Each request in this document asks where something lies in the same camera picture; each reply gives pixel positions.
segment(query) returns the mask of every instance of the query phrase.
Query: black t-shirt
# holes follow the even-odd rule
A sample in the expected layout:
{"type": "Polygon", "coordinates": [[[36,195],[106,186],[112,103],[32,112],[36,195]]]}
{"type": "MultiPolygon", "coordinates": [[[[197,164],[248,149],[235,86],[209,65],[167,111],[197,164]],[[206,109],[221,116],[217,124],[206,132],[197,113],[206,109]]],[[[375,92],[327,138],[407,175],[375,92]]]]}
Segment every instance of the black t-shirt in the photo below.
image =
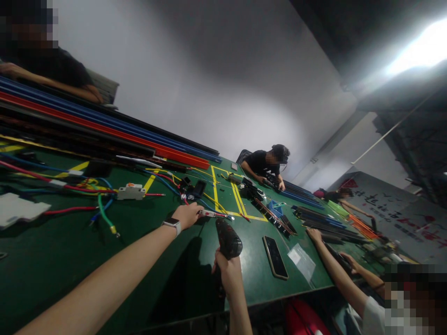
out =
{"type": "Polygon", "coordinates": [[[0,58],[5,63],[14,63],[29,72],[70,86],[93,85],[92,78],[83,64],[69,52],[61,48],[47,49],[45,52],[43,55],[40,50],[2,49],[0,58]]]}
{"type": "Polygon", "coordinates": [[[343,200],[343,196],[340,193],[337,193],[337,192],[326,192],[325,200],[326,201],[330,200],[332,202],[339,203],[340,200],[343,200]]]}
{"type": "Polygon", "coordinates": [[[279,175],[279,164],[270,165],[265,160],[267,154],[264,150],[258,150],[248,156],[245,161],[250,165],[254,173],[265,177],[265,173],[271,171],[275,175],[279,175]]]}

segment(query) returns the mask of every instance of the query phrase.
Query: ceiling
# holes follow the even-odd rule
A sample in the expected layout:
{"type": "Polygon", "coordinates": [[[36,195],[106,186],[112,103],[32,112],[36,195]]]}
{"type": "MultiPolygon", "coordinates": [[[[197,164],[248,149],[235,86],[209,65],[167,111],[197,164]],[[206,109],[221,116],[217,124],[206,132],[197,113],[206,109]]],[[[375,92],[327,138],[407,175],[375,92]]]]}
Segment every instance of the ceiling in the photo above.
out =
{"type": "Polygon", "coordinates": [[[359,110],[376,112],[385,134],[421,102],[386,142],[422,195],[447,208],[447,61],[414,68],[365,94],[359,83],[391,64],[431,23],[447,18],[440,0],[290,0],[359,98],[359,110]]]}

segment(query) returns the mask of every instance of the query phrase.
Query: light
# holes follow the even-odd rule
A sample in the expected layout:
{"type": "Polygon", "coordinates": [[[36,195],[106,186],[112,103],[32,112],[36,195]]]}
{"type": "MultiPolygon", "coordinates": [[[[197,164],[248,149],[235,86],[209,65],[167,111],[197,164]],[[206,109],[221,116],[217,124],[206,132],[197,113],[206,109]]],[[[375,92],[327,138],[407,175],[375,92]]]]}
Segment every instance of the light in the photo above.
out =
{"type": "Polygon", "coordinates": [[[432,67],[447,59],[447,19],[430,25],[422,35],[390,65],[389,74],[399,74],[412,67],[432,67]]]}

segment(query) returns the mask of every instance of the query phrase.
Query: person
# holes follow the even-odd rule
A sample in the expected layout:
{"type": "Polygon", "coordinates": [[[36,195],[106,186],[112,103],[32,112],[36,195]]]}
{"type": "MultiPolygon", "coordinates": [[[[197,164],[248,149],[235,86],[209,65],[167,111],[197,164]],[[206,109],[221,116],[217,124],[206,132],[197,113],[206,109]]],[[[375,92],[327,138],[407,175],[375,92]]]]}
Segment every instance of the person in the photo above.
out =
{"type": "Polygon", "coordinates": [[[336,204],[341,205],[343,209],[348,212],[351,215],[354,215],[354,211],[359,212],[363,215],[366,215],[367,217],[371,219],[376,219],[374,215],[368,214],[367,212],[361,210],[360,208],[354,206],[353,204],[348,203],[345,199],[349,197],[353,197],[352,190],[350,188],[339,188],[335,192],[323,192],[322,189],[319,189],[318,191],[314,192],[314,195],[318,192],[318,195],[323,194],[323,197],[320,196],[320,198],[323,198],[326,201],[332,201],[336,204]]]}
{"type": "MultiPolygon", "coordinates": [[[[326,248],[319,230],[308,228],[307,233],[313,240],[318,254],[335,286],[363,320],[363,335],[384,335],[385,309],[355,285],[346,271],[326,248]]],[[[352,266],[353,274],[360,274],[380,296],[385,298],[385,283],[378,276],[360,266],[350,255],[340,254],[346,257],[352,266]]]]}
{"type": "Polygon", "coordinates": [[[104,103],[85,67],[49,39],[53,11],[39,0],[3,1],[6,33],[0,47],[0,74],[50,86],[93,103],[104,103]]]}
{"type": "Polygon", "coordinates": [[[251,174],[260,184],[267,180],[266,172],[271,171],[278,179],[279,189],[285,191],[284,180],[279,173],[280,164],[286,164],[290,151],[282,144],[275,144],[270,151],[257,150],[242,162],[241,167],[251,174]]]}
{"type": "MultiPolygon", "coordinates": [[[[171,219],[102,264],[16,335],[97,333],[176,236],[197,221],[201,210],[196,202],[178,207],[171,219]]],[[[230,305],[231,334],[252,335],[239,257],[227,260],[217,251],[213,270],[216,264],[230,305]]]]}
{"type": "Polygon", "coordinates": [[[447,331],[446,268],[435,265],[390,266],[383,281],[359,265],[353,257],[344,256],[352,267],[386,303],[394,309],[387,311],[372,297],[360,290],[324,244],[321,233],[307,229],[327,272],[361,318],[363,335],[445,334],[447,331]]]}

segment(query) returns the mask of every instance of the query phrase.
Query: white watch strap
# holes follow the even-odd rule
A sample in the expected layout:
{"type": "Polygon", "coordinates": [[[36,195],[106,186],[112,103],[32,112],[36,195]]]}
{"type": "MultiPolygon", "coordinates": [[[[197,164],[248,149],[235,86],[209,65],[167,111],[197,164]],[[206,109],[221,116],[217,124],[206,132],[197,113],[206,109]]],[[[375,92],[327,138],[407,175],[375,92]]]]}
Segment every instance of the white watch strap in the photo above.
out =
{"type": "Polygon", "coordinates": [[[176,237],[179,236],[180,233],[182,232],[182,224],[180,223],[180,221],[176,224],[172,224],[172,223],[164,221],[163,225],[175,228],[177,230],[176,237]]]}

